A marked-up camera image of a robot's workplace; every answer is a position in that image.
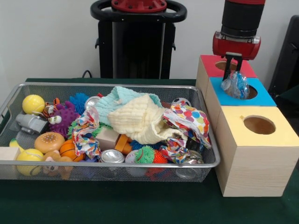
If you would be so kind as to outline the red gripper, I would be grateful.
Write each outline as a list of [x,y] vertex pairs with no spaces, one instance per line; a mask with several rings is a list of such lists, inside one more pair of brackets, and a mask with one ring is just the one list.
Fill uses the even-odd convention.
[[233,53],[237,61],[236,71],[240,72],[243,60],[254,60],[261,45],[261,37],[254,36],[249,39],[232,38],[216,31],[213,36],[213,54],[226,58],[223,81],[231,72],[230,65]]

